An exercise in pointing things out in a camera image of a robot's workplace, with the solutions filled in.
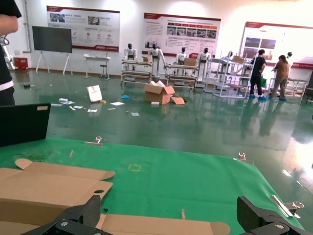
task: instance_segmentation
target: glossy floor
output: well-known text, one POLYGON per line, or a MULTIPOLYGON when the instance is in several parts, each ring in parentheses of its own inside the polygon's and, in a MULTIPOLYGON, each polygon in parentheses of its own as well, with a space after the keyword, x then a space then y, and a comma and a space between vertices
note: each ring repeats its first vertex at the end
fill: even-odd
POLYGON ((187 100, 185 105, 153 107, 143 100, 143 85, 121 87, 119 79, 104 82, 96 77, 63 78, 59 73, 36 75, 33 71, 13 76, 17 104, 58 103, 59 98, 67 98, 86 108, 73 111, 68 106, 52 107, 49 137, 92 141, 101 136, 108 143, 232 158, 245 152, 284 202, 305 205, 299 211, 300 223, 313 232, 313 104, 300 104, 298 98, 285 103, 222 99, 201 89, 193 93, 176 88, 187 100), (33 86, 25 90, 23 84, 33 86), (107 104, 90 104, 86 87, 91 85, 100 85, 107 104), (122 101, 123 94, 130 99, 122 101), (125 104, 110 105, 116 101, 125 104), (88 108, 98 112, 88 113, 88 108), (140 116, 133 117, 131 112, 140 116))

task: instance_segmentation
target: wall poster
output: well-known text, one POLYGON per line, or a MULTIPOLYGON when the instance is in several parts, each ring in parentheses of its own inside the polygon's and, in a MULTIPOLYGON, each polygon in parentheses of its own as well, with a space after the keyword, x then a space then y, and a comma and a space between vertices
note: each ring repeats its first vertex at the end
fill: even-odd
POLYGON ((292 52, 294 68, 313 69, 312 38, 313 27, 247 22, 240 55, 252 58, 264 49, 266 61, 274 65, 280 55, 292 52))
POLYGON ((49 27, 70 28, 73 48, 118 51, 119 11, 47 6, 49 27))
POLYGON ((176 56, 182 47, 192 57, 205 47, 215 54, 220 25, 221 19, 144 13, 142 53, 156 43, 168 56, 176 56))

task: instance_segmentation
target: black shirt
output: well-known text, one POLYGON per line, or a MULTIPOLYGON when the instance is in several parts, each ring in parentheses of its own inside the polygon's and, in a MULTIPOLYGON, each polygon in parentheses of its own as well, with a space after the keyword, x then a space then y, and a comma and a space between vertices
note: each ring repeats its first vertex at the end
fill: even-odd
POLYGON ((255 65, 253 68, 252 76, 261 77, 260 71, 262 70, 263 64, 266 64, 266 60, 263 57, 256 57, 255 65))
MULTIPOLYGON (((0 0, 0 15, 21 17, 21 13, 14 0, 0 0)), ((4 59, 2 47, 0 47, 0 85, 12 80, 4 59)))

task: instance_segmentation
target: laptop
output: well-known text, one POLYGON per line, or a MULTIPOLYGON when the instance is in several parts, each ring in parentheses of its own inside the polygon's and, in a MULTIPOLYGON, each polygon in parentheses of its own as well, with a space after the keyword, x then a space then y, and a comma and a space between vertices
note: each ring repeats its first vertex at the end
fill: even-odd
POLYGON ((0 107, 0 147, 46 138, 51 104, 0 107))

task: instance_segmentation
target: red box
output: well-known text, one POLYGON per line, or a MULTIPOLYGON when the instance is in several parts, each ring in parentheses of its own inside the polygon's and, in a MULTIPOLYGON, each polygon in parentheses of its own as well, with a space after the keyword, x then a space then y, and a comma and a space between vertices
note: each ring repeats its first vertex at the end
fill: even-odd
POLYGON ((28 60, 27 58, 14 58, 14 65, 17 67, 17 70, 27 70, 28 60))

